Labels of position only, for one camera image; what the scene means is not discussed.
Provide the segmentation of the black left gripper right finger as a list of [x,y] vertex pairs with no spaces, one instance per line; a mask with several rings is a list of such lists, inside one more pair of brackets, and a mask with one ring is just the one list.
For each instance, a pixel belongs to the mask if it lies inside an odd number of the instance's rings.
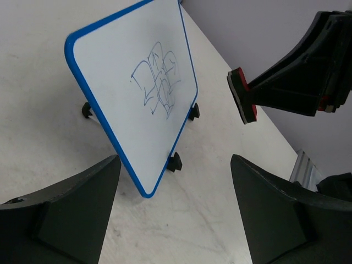
[[239,155],[230,162],[253,263],[351,263],[351,202],[273,175]]

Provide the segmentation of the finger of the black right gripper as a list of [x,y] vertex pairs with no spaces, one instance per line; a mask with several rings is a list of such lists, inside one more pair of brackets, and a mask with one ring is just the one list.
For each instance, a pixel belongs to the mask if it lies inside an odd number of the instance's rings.
[[351,90],[351,12],[318,12],[300,42],[249,88],[252,105],[305,116],[335,112]]

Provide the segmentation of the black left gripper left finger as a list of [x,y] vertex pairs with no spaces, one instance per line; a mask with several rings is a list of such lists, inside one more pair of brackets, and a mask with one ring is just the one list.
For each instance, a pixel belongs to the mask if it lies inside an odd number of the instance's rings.
[[98,263],[120,169],[112,155],[1,204],[1,263]]

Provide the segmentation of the red black whiteboard eraser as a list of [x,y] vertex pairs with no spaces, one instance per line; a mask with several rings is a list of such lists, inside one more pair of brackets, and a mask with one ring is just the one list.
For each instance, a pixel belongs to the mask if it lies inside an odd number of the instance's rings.
[[256,106],[245,99],[245,95],[250,89],[241,67],[228,72],[227,82],[243,123],[256,122]]

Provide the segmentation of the blue framed whiteboard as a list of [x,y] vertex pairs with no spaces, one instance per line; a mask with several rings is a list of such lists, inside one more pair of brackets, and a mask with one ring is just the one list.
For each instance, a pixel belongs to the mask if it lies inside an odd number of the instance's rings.
[[141,1],[72,32],[64,55],[140,195],[154,195],[196,103],[178,1]]

